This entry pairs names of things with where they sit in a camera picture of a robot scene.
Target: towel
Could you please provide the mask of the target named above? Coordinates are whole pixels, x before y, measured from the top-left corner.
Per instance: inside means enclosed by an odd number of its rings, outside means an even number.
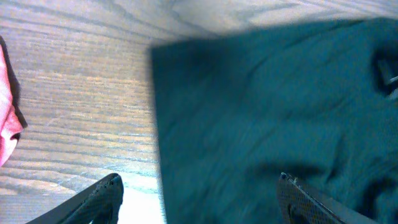
[[[378,66],[398,61],[398,21],[256,29],[151,58],[167,223],[282,223],[281,172],[398,223],[398,106]]]
[[[0,167],[9,159],[17,146],[15,134],[22,132],[12,105],[12,95],[7,74],[6,60],[0,47]]]

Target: red fabric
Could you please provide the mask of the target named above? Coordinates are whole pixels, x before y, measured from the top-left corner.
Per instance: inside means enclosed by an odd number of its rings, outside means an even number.
[[[22,131],[15,108],[12,105],[10,83],[2,48],[0,47],[0,167],[8,160],[17,146],[13,135]]]

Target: teal fabric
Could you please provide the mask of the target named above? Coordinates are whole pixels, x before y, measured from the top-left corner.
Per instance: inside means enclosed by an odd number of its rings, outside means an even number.
[[[167,223],[282,223],[281,172],[398,223],[398,106],[375,66],[398,21],[331,21],[154,47]]]

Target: black mesh object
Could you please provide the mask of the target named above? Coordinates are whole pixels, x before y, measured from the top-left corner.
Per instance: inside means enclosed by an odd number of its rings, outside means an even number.
[[[123,192],[121,176],[110,174],[27,224],[117,224]]]
[[[289,174],[281,173],[277,198],[286,224],[376,224]]]

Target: wooden floor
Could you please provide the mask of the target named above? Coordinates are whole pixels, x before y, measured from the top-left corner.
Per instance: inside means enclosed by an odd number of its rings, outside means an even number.
[[[0,222],[24,223],[117,172],[120,223],[162,223],[150,44],[379,16],[398,17],[398,0],[2,0],[27,127],[0,168]]]

